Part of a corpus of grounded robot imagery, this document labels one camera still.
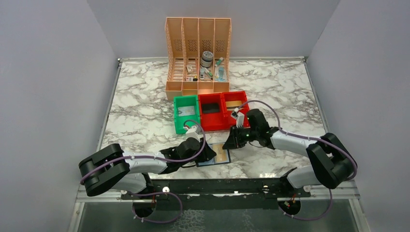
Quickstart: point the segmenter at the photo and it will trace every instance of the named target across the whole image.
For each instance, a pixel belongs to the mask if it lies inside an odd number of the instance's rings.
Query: purple cable
[[[296,137],[296,138],[300,138],[300,139],[308,139],[308,140],[310,139],[310,140],[322,142],[322,143],[324,143],[324,144],[326,144],[326,145],[328,145],[328,146],[333,147],[334,149],[338,150],[338,151],[341,152],[343,155],[345,155],[345,156],[347,157],[347,159],[348,159],[348,160],[351,162],[351,164],[353,165],[353,174],[352,174],[349,178],[347,178],[346,180],[351,180],[351,179],[353,179],[353,178],[357,175],[357,165],[356,165],[356,163],[354,162],[354,160],[353,160],[353,158],[351,157],[350,154],[348,154],[347,152],[345,152],[344,150],[342,150],[342,149],[339,148],[338,146],[329,143],[329,142],[326,141],[326,140],[323,140],[323,139],[320,139],[320,138],[315,138],[315,137],[307,137],[307,136],[304,136],[304,135],[294,134],[294,133],[290,133],[290,132],[286,132],[286,131],[282,130],[282,128],[280,127],[279,115],[276,113],[276,111],[275,111],[270,105],[266,104],[266,103],[263,102],[263,101],[260,101],[260,100],[249,100],[249,101],[243,103],[242,105],[238,106],[238,108],[240,109],[242,106],[244,106],[245,104],[248,104],[249,102],[259,102],[259,103],[262,103],[262,104],[266,105],[269,109],[271,109],[271,110],[273,111],[273,113],[275,114],[276,119],[278,120],[278,128],[279,128],[279,131],[280,131],[280,132],[282,132],[282,133],[284,133],[284,134],[286,134],[286,135],[290,135],[290,136],[293,136],[293,137]]]
[[[293,216],[293,217],[292,217],[292,215],[285,213],[285,211],[283,211],[282,208],[279,207],[279,209],[284,213],[284,215],[286,215],[286,216],[288,216],[288,217],[290,217],[290,218],[296,219],[296,220],[301,220],[301,221],[315,221],[315,220],[319,220],[319,219],[325,217],[325,216],[330,212],[330,209],[331,209],[332,206],[333,206],[333,195],[332,195],[332,191],[331,191],[330,189],[329,189],[329,194],[330,194],[329,207],[327,207],[326,211],[325,211],[322,215],[317,216],[317,217],[312,217],[312,218],[303,218],[303,217],[300,218],[300,217],[298,217],[298,216]]]
[[[181,163],[181,162],[187,162],[187,161],[190,161],[190,160],[193,160],[194,158],[196,158],[196,157],[204,150],[204,148],[205,148],[205,141],[206,141],[206,140],[205,140],[205,131],[204,131],[204,129],[201,127],[201,125],[200,125],[197,121],[188,119],[188,120],[186,120],[186,121],[184,122],[184,125],[185,125],[187,122],[193,122],[193,123],[195,123],[195,124],[201,129],[202,135],[203,135],[203,137],[204,137],[204,143],[202,144],[201,149],[199,149],[198,153],[196,153],[194,156],[192,156],[192,157],[190,157],[190,158],[187,158],[187,159],[165,159],[165,158],[154,157],[154,156],[136,156],[135,159],[154,159],[154,160],[162,160],[162,161],[166,161],[166,162]],[[83,178],[81,178],[81,180],[80,180],[80,184],[81,184],[81,185],[84,185],[84,181],[85,181],[87,178],[89,178],[92,174],[94,174],[96,171],[98,171],[98,170],[100,170],[100,169],[102,169],[102,168],[104,168],[104,167],[106,167],[106,166],[108,166],[108,165],[110,165],[110,164],[112,164],[112,163],[114,163],[114,162],[117,162],[117,161],[120,161],[120,160],[131,159],[131,158],[132,158],[132,156],[123,156],[123,157],[120,157],[120,158],[116,158],[116,159],[110,160],[110,161],[108,161],[108,162],[106,162],[106,163],[104,163],[104,164],[98,166],[97,168],[95,168],[94,170],[92,170],[91,172],[89,172],[89,173],[87,173],[85,176],[83,176]]]
[[[137,196],[137,197],[149,197],[149,196],[159,195],[159,194],[169,194],[169,195],[174,196],[179,201],[179,214],[175,218],[173,218],[171,220],[168,220],[168,221],[155,221],[155,220],[145,219],[144,217],[139,217],[139,216],[137,216],[134,207],[132,207],[132,212],[134,213],[134,216],[138,219],[141,219],[142,222],[148,221],[148,222],[153,222],[153,223],[157,223],[157,224],[167,224],[167,223],[171,223],[171,222],[176,221],[182,215],[182,212],[183,212],[182,201],[174,193],[171,193],[171,192],[153,192],[153,193],[148,193],[148,194],[136,194],[136,193],[132,193],[132,192],[128,192],[128,193],[132,194],[134,196]]]

